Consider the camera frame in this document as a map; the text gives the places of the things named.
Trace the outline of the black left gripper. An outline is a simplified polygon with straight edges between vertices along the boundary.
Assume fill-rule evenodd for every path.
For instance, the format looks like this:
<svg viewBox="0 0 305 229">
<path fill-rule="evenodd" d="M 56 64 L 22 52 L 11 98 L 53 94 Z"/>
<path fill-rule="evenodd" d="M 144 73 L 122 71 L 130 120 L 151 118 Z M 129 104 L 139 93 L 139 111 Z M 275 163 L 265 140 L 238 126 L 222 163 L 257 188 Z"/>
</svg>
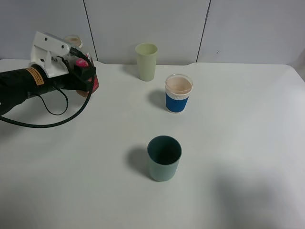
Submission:
<svg viewBox="0 0 305 229">
<path fill-rule="evenodd" d="M 46 71 L 39 65 L 33 64 L 24 68 L 26 92 L 30 95 L 45 94 L 59 89 L 91 91 L 96 81 L 96 68 L 94 66 L 74 68 L 68 73 L 56 77 L 48 77 Z"/>
</svg>

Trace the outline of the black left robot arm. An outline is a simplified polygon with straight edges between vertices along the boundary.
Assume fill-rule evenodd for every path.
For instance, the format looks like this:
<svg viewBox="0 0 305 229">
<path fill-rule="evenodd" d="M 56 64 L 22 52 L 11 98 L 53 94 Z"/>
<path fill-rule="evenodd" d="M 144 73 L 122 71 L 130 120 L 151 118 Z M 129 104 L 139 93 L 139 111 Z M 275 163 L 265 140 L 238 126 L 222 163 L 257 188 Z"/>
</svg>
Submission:
<svg viewBox="0 0 305 229">
<path fill-rule="evenodd" d="M 55 90 L 89 91 L 96 68 L 69 68 L 67 74 L 49 78 L 45 70 L 34 64 L 31 67 L 0 73 L 0 114 L 34 96 Z"/>
</svg>

